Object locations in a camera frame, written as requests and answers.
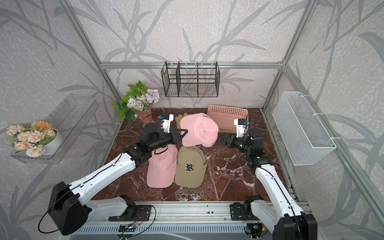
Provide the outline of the pink baseball cap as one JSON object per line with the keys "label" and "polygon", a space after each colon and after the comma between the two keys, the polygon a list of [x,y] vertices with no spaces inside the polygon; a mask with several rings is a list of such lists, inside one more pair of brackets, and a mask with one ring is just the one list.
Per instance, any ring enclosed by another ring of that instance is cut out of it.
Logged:
{"label": "pink baseball cap", "polygon": [[150,188],[167,188],[173,184],[177,167],[178,149],[167,145],[152,151],[147,172],[147,185]]}

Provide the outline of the beige baseball cap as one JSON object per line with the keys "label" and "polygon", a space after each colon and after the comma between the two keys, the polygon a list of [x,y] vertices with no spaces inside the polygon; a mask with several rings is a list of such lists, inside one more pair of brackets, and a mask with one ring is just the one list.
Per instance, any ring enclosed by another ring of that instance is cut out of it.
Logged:
{"label": "beige baseball cap", "polygon": [[181,146],[178,152],[175,183],[184,188],[198,188],[204,181],[207,161],[197,146]]}

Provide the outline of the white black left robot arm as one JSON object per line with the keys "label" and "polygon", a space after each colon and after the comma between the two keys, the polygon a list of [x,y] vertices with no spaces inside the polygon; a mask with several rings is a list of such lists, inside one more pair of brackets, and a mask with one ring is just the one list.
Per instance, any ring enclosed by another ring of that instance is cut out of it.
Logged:
{"label": "white black left robot arm", "polygon": [[47,215],[63,236],[73,234],[91,220],[122,215],[129,207],[127,198],[95,202],[92,198],[119,177],[148,161],[153,154],[159,155],[159,149],[166,150],[169,145],[181,142],[188,133],[187,129],[165,133],[155,123],[146,124],[140,129],[140,140],[126,147],[114,160],[70,184],[56,184]]}

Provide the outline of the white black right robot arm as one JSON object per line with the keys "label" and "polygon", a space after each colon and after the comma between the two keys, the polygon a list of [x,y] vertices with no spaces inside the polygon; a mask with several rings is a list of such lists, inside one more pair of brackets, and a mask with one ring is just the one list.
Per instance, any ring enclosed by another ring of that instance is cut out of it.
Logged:
{"label": "white black right robot arm", "polygon": [[316,240],[318,223],[313,214],[306,214],[297,204],[279,178],[272,160],[263,151],[263,134],[252,128],[246,139],[231,133],[220,133],[219,137],[225,146],[244,154],[272,203],[269,206],[263,198],[253,196],[245,201],[245,212],[261,221],[274,240]]}

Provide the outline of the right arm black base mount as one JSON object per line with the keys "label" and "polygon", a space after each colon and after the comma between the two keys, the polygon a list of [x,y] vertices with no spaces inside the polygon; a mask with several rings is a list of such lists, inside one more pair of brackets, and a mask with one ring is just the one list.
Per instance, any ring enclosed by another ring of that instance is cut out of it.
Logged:
{"label": "right arm black base mount", "polygon": [[232,221],[250,221],[258,219],[250,212],[247,212],[244,204],[241,203],[233,203],[230,205],[230,215]]}

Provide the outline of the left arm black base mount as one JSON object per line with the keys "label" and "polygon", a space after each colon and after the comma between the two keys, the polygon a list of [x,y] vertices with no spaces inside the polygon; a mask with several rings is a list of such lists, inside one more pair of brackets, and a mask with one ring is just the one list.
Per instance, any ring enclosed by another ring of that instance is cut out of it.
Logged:
{"label": "left arm black base mount", "polygon": [[109,217],[109,222],[147,222],[151,215],[151,205],[135,205],[128,208],[120,215]]}

